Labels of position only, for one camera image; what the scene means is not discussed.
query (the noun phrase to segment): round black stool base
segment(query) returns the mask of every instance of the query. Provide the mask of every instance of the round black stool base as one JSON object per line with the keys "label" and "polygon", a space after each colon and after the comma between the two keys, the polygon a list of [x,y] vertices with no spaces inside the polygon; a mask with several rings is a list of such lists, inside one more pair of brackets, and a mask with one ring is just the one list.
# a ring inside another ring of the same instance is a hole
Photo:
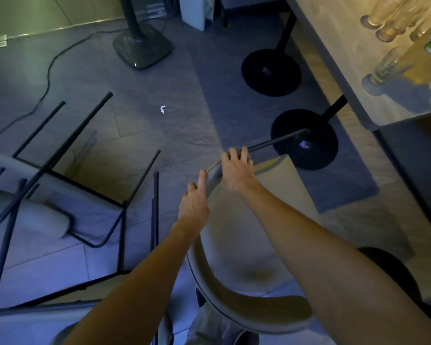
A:
{"label": "round black stool base", "polygon": [[[271,129],[271,138],[279,138],[302,128],[322,125],[322,117],[309,110],[294,109],[276,117]],[[295,167],[316,171],[328,166],[337,156],[338,138],[329,123],[325,123],[313,141],[305,139],[301,143],[291,139],[273,145],[279,155],[288,154]]]}
{"label": "round black stool base", "polygon": [[269,97],[287,96],[301,82],[299,65],[282,53],[274,68],[268,68],[274,58],[274,50],[259,50],[249,54],[241,66],[241,74],[254,91]]}

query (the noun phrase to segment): finger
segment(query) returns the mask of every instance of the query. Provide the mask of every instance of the finger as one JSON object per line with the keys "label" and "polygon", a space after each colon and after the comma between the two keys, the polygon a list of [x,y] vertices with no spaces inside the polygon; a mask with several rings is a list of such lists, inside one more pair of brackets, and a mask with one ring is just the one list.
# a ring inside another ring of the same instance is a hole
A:
{"label": "finger", "polygon": [[241,161],[247,162],[247,147],[243,146],[241,148]]}
{"label": "finger", "polygon": [[230,160],[239,160],[238,153],[235,148],[228,149],[230,151]]}
{"label": "finger", "polygon": [[189,183],[189,184],[187,185],[187,190],[188,190],[188,192],[195,191],[195,190],[196,190],[196,185],[195,185],[195,183]]}
{"label": "finger", "polygon": [[230,159],[228,158],[228,155],[225,151],[220,155],[220,159],[222,160],[222,164],[230,161]]}
{"label": "finger", "polygon": [[201,169],[201,171],[199,171],[198,190],[206,193],[206,169]]}

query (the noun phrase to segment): chair backrest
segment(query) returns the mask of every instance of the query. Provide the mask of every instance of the chair backrest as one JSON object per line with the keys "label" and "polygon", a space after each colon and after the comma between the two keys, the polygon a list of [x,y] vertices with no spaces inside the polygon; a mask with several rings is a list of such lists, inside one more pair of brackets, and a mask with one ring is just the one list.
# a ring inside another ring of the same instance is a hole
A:
{"label": "chair backrest", "polygon": [[[319,222],[316,208],[288,156],[256,166],[255,173],[274,195]],[[306,299],[260,297],[293,276],[246,205],[221,189],[221,177],[219,162],[208,170],[211,217],[187,254],[198,288],[219,312],[247,330],[285,334],[303,329],[312,316]]]}

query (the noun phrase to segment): tile floor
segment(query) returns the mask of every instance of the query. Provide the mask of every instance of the tile floor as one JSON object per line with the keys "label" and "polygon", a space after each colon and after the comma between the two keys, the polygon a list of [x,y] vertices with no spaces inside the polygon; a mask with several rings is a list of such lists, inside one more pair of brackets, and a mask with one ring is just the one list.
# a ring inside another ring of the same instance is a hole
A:
{"label": "tile floor", "polygon": [[[157,21],[155,25],[162,29],[163,23]],[[0,49],[0,127],[31,109],[39,98],[49,58],[74,39],[97,29],[124,26],[124,22],[115,21],[73,28],[16,40],[13,47]],[[173,19],[167,24],[165,34],[173,41],[181,35],[182,27],[184,25],[178,19]],[[173,41],[175,49],[172,56],[139,73],[105,59],[112,55],[110,43],[114,37],[114,34],[98,36],[90,46],[77,47],[61,58],[52,72],[53,88],[45,103],[35,116],[0,138],[0,152],[13,152],[64,97],[68,105],[61,111],[63,113],[57,115],[23,154],[24,158],[41,164],[111,90],[115,99],[109,101],[93,119],[60,162],[58,171],[116,200],[123,200],[155,150],[160,148],[162,154],[154,169],[160,170],[160,232],[163,238],[176,219],[176,208],[185,184],[195,179],[200,168],[214,162],[222,146],[185,45]],[[293,39],[327,99],[333,102],[341,92],[299,24],[293,31]],[[80,62],[79,56],[90,60]],[[185,97],[184,90],[192,91],[191,100],[182,98]],[[164,104],[167,107],[163,115],[159,108]],[[338,118],[380,192],[322,213],[324,226],[355,246],[374,245],[397,255],[417,278],[425,300],[431,301],[430,224],[372,133],[360,125],[351,108],[346,106]],[[16,179],[7,173],[0,179],[0,188],[12,190]],[[94,241],[102,239],[117,214],[44,190],[36,196],[73,213],[78,230]],[[126,268],[136,266],[147,255],[151,198],[152,177],[149,175],[128,216]],[[2,234],[3,228],[0,229],[0,241]],[[118,239],[118,233],[115,233],[106,246],[93,250],[71,238],[54,241],[17,227],[0,287],[0,307],[16,305],[112,273],[116,267]],[[299,286],[288,284],[272,293],[300,292]],[[169,309],[174,321],[175,344],[183,344],[197,309],[194,283],[185,265],[176,281]],[[19,344],[47,344],[65,326],[63,322],[0,324],[0,345],[17,344],[17,339]],[[262,337],[265,344],[282,342],[333,343],[317,322],[309,329],[290,336]]]}

